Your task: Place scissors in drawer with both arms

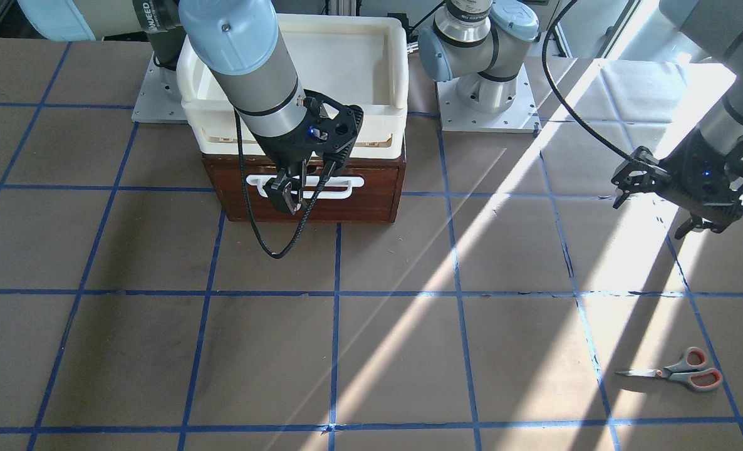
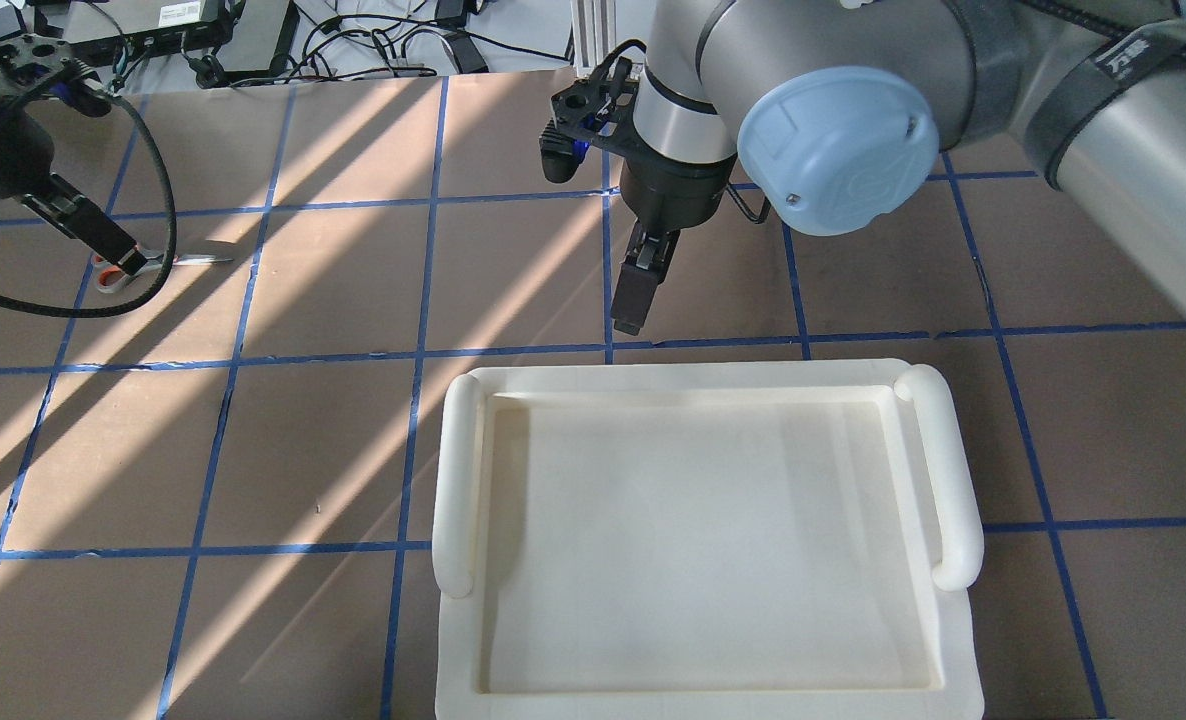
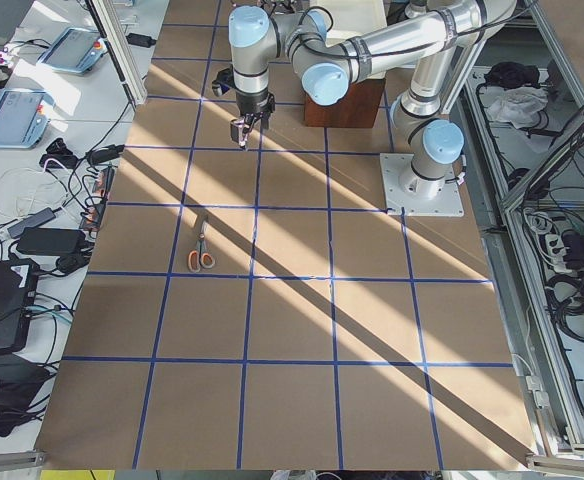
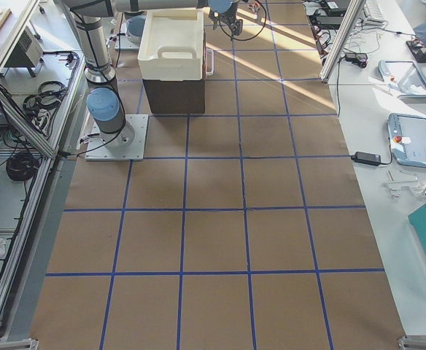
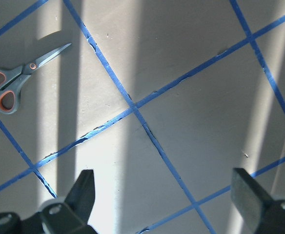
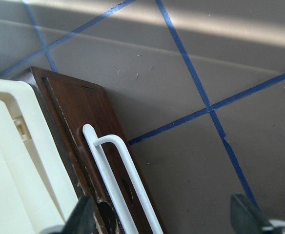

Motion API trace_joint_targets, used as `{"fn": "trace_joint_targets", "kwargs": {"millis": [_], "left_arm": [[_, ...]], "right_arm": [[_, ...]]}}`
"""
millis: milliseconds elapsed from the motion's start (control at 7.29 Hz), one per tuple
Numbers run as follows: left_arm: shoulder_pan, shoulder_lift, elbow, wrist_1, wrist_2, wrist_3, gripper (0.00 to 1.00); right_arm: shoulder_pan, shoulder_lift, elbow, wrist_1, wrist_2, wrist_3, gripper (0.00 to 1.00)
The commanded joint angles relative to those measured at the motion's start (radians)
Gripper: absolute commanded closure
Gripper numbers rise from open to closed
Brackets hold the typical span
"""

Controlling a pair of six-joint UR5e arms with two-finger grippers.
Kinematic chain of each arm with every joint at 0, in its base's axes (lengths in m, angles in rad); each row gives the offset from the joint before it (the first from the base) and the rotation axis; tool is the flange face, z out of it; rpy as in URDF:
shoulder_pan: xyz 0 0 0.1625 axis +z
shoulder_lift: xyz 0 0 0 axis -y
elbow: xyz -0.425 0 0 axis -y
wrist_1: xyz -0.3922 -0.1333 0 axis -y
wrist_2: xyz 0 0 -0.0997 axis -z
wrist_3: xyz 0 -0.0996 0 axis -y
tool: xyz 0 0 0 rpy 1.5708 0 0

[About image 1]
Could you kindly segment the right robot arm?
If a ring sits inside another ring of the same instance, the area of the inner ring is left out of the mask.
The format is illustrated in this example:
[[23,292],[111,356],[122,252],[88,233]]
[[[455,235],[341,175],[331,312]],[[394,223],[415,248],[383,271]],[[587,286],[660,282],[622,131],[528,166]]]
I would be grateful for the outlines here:
[[109,35],[185,31],[277,175],[264,185],[274,208],[294,214],[305,205],[308,162],[324,169],[315,192],[339,174],[363,123],[357,105],[303,88],[269,1],[21,1],[42,37],[56,42]]

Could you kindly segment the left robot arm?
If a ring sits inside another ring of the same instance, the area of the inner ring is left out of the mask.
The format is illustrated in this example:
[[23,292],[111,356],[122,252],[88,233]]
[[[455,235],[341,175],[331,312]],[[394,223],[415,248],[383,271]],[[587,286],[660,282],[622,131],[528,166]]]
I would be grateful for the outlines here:
[[[654,192],[689,211],[675,232],[721,233],[743,217],[743,1],[661,1],[676,28],[735,74],[735,81],[670,154],[658,159],[647,147],[626,153],[598,134],[558,89],[543,43],[541,66],[563,108],[584,130],[623,158],[612,183],[630,194]],[[497,114],[512,105],[529,43],[539,34],[537,14],[518,1],[447,1],[417,43],[423,68],[434,81],[457,80],[461,100],[475,111]]]

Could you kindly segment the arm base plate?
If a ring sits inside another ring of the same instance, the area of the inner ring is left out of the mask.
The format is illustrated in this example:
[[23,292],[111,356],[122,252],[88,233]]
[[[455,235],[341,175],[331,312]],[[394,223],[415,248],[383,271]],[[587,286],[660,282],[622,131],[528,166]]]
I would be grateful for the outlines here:
[[166,125],[187,123],[176,71],[157,65],[155,55],[149,60],[133,109],[132,120],[135,123]]
[[541,131],[534,93],[523,66],[515,79],[502,83],[474,73],[435,86],[443,131]]

